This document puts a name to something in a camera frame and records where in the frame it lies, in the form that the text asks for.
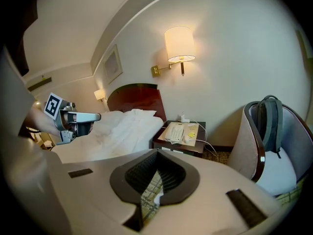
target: chair cushion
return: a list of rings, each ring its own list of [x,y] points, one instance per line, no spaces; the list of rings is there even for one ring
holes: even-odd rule
[[[297,178],[292,163],[283,148],[277,154],[271,151],[265,153],[265,166],[263,173],[256,182],[272,196],[292,191],[297,186]]]

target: lampshade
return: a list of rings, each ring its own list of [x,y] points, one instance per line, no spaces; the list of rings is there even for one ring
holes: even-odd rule
[[[164,33],[169,62],[186,62],[195,59],[195,46],[189,28],[178,26]]]
[[[104,93],[104,89],[100,89],[94,92],[94,95],[96,97],[97,100],[105,98],[105,93]]]

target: bed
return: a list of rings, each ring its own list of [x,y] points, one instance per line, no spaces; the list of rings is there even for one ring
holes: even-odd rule
[[[149,149],[150,140],[166,121],[157,85],[130,84],[116,89],[87,136],[52,149],[62,163],[79,163],[123,156]]]

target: wooden headboard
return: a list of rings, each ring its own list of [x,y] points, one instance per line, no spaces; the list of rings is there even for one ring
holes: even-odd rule
[[[156,84],[124,85],[112,92],[107,103],[110,111],[153,110],[156,111],[155,117],[166,121],[162,98]]]

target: armchair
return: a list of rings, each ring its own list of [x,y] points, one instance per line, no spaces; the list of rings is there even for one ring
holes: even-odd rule
[[[273,152],[265,152],[254,123],[257,103],[244,107],[227,165],[275,196],[293,190],[306,175],[313,162],[313,135],[301,117],[283,105],[281,159]]]

